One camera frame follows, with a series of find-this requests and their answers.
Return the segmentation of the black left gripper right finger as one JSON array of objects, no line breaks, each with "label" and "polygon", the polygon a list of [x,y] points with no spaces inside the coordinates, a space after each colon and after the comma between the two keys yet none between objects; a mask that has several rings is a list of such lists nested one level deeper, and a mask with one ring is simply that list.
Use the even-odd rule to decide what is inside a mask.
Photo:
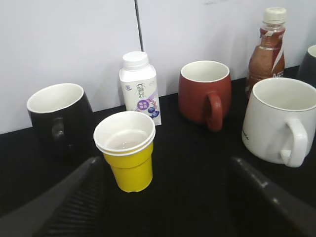
[{"label": "black left gripper right finger", "polygon": [[228,163],[228,206],[240,237],[314,237],[316,210],[242,158]]}]

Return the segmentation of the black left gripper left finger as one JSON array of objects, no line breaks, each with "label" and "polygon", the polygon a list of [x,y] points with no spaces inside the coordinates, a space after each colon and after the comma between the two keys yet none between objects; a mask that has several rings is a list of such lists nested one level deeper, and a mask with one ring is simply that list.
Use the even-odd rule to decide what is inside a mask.
[{"label": "black left gripper left finger", "polygon": [[0,219],[2,237],[100,237],[104,160],[92,157],[46,193]]}]

